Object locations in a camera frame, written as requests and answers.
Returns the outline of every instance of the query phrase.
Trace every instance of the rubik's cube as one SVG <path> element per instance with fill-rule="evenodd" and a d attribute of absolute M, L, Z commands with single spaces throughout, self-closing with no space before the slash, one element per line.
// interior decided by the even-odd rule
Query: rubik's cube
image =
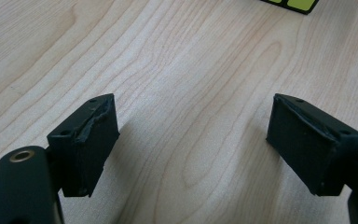
<path fill-rule="evenodd" d="M 319 0 L 261 0 L 299 13 L 309 14 Z"/>

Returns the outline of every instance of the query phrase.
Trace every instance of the clamp jaw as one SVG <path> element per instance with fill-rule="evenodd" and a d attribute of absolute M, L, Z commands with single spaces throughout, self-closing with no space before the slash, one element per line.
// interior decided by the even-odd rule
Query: clamp jaw
<path fill-rule="evenodd" d="M 275 94 L 267 141 L 312 194 L 352 189 L 351 223 L 358 223 L 358 131 L 304 100 Z"/>
<path fill-rule="evenodd" d="M 63 223 L 58 191 L 91 196 L 119 136 L 113 94 L 87 101 L 48 135 L 0 160 L 0 223 Z"/>

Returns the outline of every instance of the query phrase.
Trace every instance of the wooden table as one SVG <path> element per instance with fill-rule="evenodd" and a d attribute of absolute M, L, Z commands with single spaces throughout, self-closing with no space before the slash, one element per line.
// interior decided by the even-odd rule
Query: wooden table
<path fill-rule="evenodd" d="M 0 158 L 108 92 L 121 136 L 66 223 L 349 223 L 265 138 L 275 92 L 358 130 L 358 1 L 0 0 Z"/>

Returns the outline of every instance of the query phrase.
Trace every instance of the wood grain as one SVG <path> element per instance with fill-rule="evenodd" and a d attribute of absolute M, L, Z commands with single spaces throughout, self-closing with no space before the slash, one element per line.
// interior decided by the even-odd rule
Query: wood grain
<path fill-rule="evenodd" d="M 0 0 L 0 158 L 108 92 L 121 136 L 66 223 L 349 223 L 265 138 L 275 92 L 358 130 L 358 1 Z"/>

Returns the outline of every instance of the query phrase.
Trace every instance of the screw hole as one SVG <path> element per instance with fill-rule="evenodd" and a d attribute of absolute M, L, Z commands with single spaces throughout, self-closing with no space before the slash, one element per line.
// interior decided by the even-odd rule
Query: screw hole
<path fill-rule="evenodd" d="M 20 162 L 20 161 L 26 161 L 33 157 L 34 151 L 32 150 L 23 150 L 20 151 L 10 157 L 11 162 Z"/>
<path fill-rule="evenodd" d="M 346 131 L 346 130 L 341 130 L 339 131 L 340 133 L 343 133 L 343 134 L 350 134 L 350 132 Z"/>
<path fill-rule="evenodd" d="M 68 135 L 69 133 L 70 133 L 70 131 L 64 130 L 64 131 L 60 132 L 60 135 Z"/>

